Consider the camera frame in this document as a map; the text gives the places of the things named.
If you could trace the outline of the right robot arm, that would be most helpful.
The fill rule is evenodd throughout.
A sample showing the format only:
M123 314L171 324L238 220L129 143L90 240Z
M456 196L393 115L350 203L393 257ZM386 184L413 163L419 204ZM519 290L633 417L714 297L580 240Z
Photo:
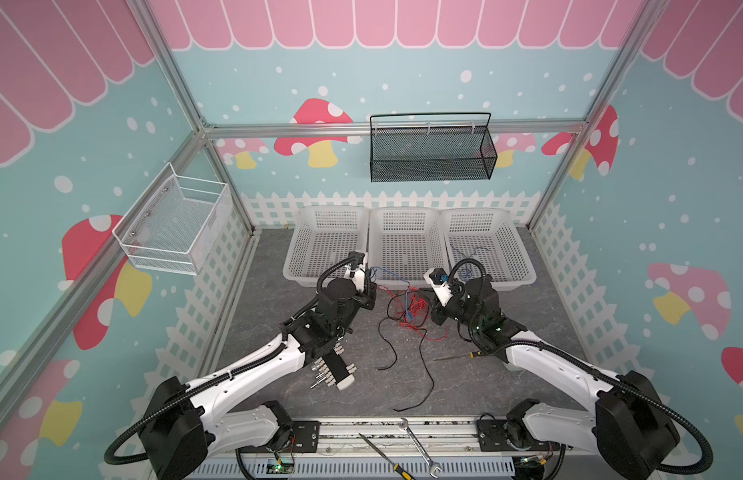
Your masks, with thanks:
M481 262L467 258L451 270L434 267L423 276L433 291L431 317L453 319L485 356L527 371L565 393L577 409L527 398L505 416L505 441L521 451L541 442L601 456L625 479L655 472L697 475L713 466L709 440L659 399L651 380L637 371L601 369L509 318Z

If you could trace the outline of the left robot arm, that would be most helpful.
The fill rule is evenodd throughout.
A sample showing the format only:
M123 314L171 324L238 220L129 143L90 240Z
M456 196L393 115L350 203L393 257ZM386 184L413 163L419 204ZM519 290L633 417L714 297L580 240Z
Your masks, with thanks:
M323 272L316 295L254 353L207 376L161 383L143 417L106 449L113 466L149 461L159 479L184 479L209 457L244 447L284 448L294 422L277 401L241 413L235 408L275 381L316 366L319 380L344 390L355 381L340 342L362 309L371 310L377 285L367 256L352 251Z

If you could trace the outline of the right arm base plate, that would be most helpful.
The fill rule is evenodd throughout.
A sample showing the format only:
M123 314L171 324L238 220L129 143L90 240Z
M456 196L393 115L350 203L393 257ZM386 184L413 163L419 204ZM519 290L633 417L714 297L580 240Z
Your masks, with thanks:
M521 421L497 418L483 414L475 420L477 439L481 452L543 452L545 455L558 452L557 443L539 441L529 433Z

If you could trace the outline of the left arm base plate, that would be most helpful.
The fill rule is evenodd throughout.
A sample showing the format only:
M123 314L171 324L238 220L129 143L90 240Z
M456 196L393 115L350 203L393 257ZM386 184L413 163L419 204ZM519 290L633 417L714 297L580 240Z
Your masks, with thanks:
M242 453L316 453L322 424L319 421L293 421L286 426L265 422L250 434L254 442L238 446Z

